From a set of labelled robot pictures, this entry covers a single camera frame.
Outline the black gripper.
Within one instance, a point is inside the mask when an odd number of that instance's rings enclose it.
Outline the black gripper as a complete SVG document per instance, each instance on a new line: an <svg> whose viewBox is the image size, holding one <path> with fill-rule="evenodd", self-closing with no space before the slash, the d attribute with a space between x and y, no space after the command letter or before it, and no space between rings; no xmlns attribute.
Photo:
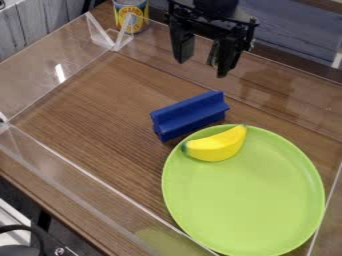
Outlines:
<svg viewBox="0 0 342 256"><path fill-rule="evenodd" d="M224 78L240 57L237 40L253 39L256 18L241 9L239 0L166 0L166 3L174 60L182 64L193 56L195 34L215 39L207 65L216 69L216 77Z"/></svg>

